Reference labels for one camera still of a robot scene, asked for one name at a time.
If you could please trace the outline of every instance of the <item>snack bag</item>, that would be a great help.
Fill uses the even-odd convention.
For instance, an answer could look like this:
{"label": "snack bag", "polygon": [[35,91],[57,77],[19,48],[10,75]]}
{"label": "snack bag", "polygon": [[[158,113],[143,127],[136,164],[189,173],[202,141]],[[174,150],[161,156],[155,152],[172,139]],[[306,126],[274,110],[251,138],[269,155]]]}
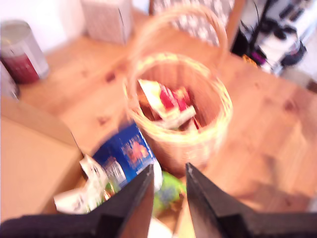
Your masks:
{"label": "snack bag", "polygon": [[186,194],[186,186],[173,175],[163,171],[163,184],[154,195],[153,213],[157,217],[180,199],[180,194]]}
{"label": "snack bag", "polygon": [[83,188],[72,189],[54,197],[56,209],[66,214],[85,214],[115,194],[102,167],[88,155],[80,161],[88,180]]}
{"label": "snack bag", "polygon": [[[154,124],[165,128],[175,129],[196,115],[194,107],[191,105],[189,92],[185,87],[171,91],[164,85],[155,81],[139,79],[140,86],[147,98],[139,97],[142,110],[149,119],[154,119]],[[147,103],[151,107],[152,113],[147,110]]]}
{"label": "snack bag", "polygon": [[106,141],[93,158],[103,167],[115,190],[120,190],[149,164],[154,165],[154,187],[162,184],[160,165],[135,123]]}

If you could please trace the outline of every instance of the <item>patterned fabric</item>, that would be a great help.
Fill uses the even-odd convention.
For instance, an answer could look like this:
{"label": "patterned fabric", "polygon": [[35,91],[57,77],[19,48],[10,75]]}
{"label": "patterned fabric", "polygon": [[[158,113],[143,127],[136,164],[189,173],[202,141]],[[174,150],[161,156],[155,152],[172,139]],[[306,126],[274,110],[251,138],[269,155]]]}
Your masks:
{"label": "patterned fabric", "polygon": [[[154,0],[154,14],[164,11],[165,8],[177,4],[203,4],[209,7],[226,26],[235,0]],[[182,15],[172,22],[173,26],[187,31],[191,36],[198,37],[212,45],[219,45],[214,28],[203,17]]]}

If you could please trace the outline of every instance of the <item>blue package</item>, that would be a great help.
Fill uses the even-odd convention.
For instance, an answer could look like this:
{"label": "blue package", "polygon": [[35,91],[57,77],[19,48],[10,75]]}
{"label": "blue package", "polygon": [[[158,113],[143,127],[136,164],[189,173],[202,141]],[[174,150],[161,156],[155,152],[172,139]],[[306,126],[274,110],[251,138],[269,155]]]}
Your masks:
{"label": "blue package", "polygon": [[149,145],[135,123],[106,141],[93,158],[108,177],[123,188],[149,164],[154,165],[155,190],[162,184],[162,171]]}

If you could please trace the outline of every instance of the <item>white wall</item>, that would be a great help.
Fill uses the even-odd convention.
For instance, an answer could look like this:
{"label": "white wall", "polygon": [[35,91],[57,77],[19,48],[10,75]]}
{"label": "white wall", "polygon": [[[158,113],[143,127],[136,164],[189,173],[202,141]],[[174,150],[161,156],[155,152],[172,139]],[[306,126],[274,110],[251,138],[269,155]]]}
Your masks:
{"label": "white wall", "polygon": [[[148,12],[149,0],[133,0]],[[42,51],[50,51],[85,30],[80,0],[0,0],[0,19],[22,19],[32,28]]]}

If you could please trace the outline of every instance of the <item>paint can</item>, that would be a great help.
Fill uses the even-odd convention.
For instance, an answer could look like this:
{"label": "paint can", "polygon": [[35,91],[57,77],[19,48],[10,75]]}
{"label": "paint can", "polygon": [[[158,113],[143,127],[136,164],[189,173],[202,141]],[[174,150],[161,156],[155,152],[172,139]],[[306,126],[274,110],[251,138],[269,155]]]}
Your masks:
{"label": "paint can", "polygon": [[21,20],[1,23],[1,60],[17,83],[33,83],[49,73],[29,24]]}
{"label": "paint can", "polygon": [[1,61],[0,61],[0,79],[1,79],[0,80],[1,81],[0,95],[17,99],[20,94],[20,90]]}

